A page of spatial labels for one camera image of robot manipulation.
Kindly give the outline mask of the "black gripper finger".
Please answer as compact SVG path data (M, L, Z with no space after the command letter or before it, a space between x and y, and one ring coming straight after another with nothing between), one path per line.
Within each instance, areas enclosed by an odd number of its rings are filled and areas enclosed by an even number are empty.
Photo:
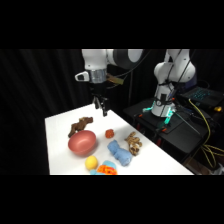
M107 116L108 108L109 108L109 100L107 98L102 98L101 107L103 110L103 116Z
M95 109L101 108L100 101L97 96L93 97L93 103L95 104Z

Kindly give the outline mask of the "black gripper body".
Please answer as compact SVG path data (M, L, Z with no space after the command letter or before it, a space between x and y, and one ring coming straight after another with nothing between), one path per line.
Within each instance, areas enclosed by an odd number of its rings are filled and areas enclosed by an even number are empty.
M91 83L90 84L90 91L93 96L98 98L105 98L106 97L106 90L107 86L106 83Z

